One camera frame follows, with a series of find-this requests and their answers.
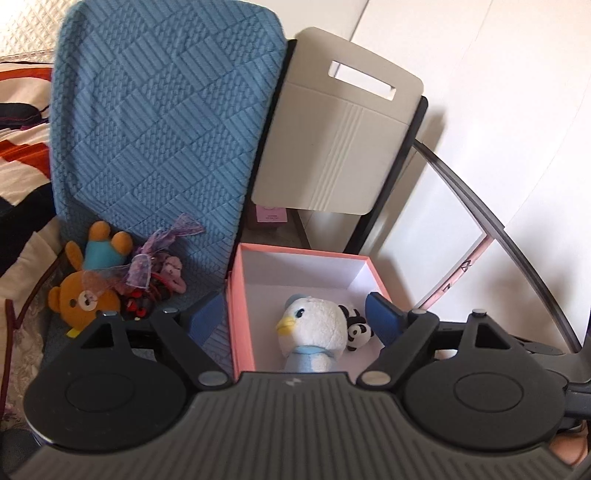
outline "panda plush toy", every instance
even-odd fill
[[[358,348],[369,342],[374,336],[374,331],[368,325],[367,320],[361,316],[359,310],[348,309],[344,305],[339,305],[347,318],[347,350],[354,352]]]

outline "brown teddy bear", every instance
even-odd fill
[[[116,267],[125,263],[133,249],[133,241],[127,232],[118,232],[109,239],[111,228],[103,221],[95,222],[88,232],[85,254],[77,243],[66,244],[66,256],[76,270],[68,275],[59,287],[53,287],[48,295],[49,308],[60,313],[61,318],[72,327],[69,337],[77,336],[100,310],[121,309],[119,297],[112,290],[99,297],[83,286],[84,270]]]

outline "metal screw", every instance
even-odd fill
[[[221,387],[228,381],[228,376],[224,372],[208,371],[200,374],[197,379],[206,387]]]
[[[370,370],[361,375],[361,381],[371,387],[382,387],[383,385],[388,385],[392,381],[392,378],[386,372]]]

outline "white plush duck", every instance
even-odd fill
[[[329,300],[292,296],[286,305],[277,335],[285,372],[329,372],[347,345],[347,320]]]

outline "pink box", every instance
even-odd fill
[[[373,291],[389,299],[369,257],[239,244],[226,291],[235,377],[243,371],[283,369],[275,325],[291,295],[352,305],[363,315],[365,298]],[[354,381],[382,347],[374,336],[357,351],[345,351],[337,366]]]

